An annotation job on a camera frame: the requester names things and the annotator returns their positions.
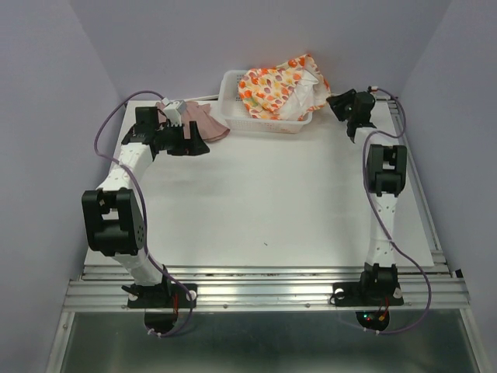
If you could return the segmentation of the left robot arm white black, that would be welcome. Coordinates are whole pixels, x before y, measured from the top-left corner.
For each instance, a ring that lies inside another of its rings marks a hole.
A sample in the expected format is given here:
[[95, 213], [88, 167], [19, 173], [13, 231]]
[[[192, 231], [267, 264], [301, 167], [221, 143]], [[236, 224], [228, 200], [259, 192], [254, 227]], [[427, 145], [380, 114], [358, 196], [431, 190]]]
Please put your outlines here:
[[147, 228], [137, 185], [159, 152], [198, 156], [210, 149], [196, 122], [182, 122], [183, 101], [160, 102], [135, 110], [135, 123], [123, 137], [108, 176], [82, 195], [89, 248], [118, 262], [134, 282], [123, 286], [131, 309], [161, 309], [177, 299], [179, 287], [166, 276], [146, 247]]

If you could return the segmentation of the orange floral skirt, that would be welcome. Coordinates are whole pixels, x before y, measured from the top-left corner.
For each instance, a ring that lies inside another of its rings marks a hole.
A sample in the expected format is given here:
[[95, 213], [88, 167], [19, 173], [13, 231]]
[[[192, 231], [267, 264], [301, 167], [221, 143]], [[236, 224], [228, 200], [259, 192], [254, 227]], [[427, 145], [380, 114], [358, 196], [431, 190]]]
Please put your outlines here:
[[321, 109], [332, 93], [310, 54], [272, 68], [252, 68], [238, 83], [238, 95], [254, 119], [302, 121]]

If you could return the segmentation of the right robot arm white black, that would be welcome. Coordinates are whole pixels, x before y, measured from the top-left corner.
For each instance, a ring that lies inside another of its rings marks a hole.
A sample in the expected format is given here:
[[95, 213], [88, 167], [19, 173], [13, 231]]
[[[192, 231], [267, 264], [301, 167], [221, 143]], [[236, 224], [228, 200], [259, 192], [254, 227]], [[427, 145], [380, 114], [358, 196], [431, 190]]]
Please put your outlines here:
[[392, 233], [398, 197], [407, 179], [407, 148], [394, 144], [390, 137], [382, 144], [373, 142], [372, 137], [381, 132], [371, 120], [376, 99], [369, 89], [351, 89], [327, 102], [336, 118], [346, 123], [347, 137], [363, 147], [363, 187], [372, 212], [360, 279], [334, 283], [330, 303], [338, 307], [402, 305]]

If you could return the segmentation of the pink skirt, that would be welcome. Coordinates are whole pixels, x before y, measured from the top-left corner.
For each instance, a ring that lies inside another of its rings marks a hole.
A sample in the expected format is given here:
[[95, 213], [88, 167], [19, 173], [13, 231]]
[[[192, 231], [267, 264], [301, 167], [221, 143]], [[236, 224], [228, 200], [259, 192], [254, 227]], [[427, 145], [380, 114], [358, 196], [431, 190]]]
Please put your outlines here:
[[210, 104], [199, 104], [196, 101], [186, 102], [186, 109], [181, 115], [185, 139], [191, 138], [190, 121], [196, 121], [198, 132], [206, 143], [215, 142], [228, 136], [230, 129], [212, 117], [210, 109]]

